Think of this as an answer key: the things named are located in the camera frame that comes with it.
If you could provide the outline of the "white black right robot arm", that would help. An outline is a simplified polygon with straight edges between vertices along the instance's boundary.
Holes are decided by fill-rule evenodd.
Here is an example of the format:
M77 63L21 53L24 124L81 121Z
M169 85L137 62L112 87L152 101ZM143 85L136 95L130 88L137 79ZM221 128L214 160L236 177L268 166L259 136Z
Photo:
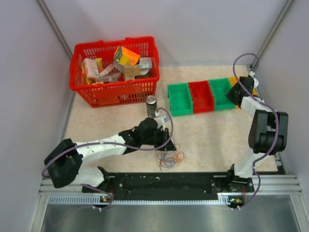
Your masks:
M225 185L230 191L248 187L252 183L252 175L264 159L283 151L287 144L288 114L272 110L259 97L253 95L256 85L255 78L241 76L225 95L252 118L248 136L249 149L227 171Z

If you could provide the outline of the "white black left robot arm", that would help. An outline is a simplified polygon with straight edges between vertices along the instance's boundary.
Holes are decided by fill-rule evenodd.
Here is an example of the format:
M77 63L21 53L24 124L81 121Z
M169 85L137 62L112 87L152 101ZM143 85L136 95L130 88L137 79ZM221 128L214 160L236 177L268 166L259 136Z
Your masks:
M138 126L106 139L84 143L65 139L44 160L46 172L57 189L80 184L106 191L110 184L107 171L101 166L90 167L88 163L142 150L143 145L159 151L175 151L165 125L166 117L160 116L146 118Z

